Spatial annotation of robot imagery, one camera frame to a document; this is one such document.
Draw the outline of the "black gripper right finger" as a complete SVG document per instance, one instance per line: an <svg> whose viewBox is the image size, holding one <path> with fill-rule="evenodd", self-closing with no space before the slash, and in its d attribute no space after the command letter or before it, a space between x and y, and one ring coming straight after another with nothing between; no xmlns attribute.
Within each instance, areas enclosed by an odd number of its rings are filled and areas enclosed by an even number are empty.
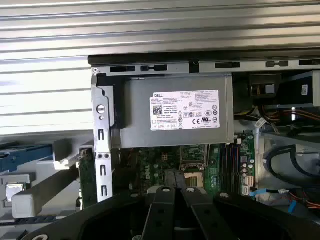
<svg viewBox="0 0 320 240"><path fill-rule="evenodd" d="M199 230L198 240L318 240L319 224L291 215L248 197L198 188L180 190Z"/></svg>

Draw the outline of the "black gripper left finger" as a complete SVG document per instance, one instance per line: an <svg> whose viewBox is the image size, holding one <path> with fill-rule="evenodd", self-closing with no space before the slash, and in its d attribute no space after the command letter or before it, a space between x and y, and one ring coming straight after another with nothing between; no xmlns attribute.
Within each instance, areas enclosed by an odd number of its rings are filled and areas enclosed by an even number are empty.
<svg viewBox="0 0 320 240"><path fill-rule="evenodd" d="M127 191L27 234L26 240L171 240L176 191L158 187L142 196Z"/></svg>

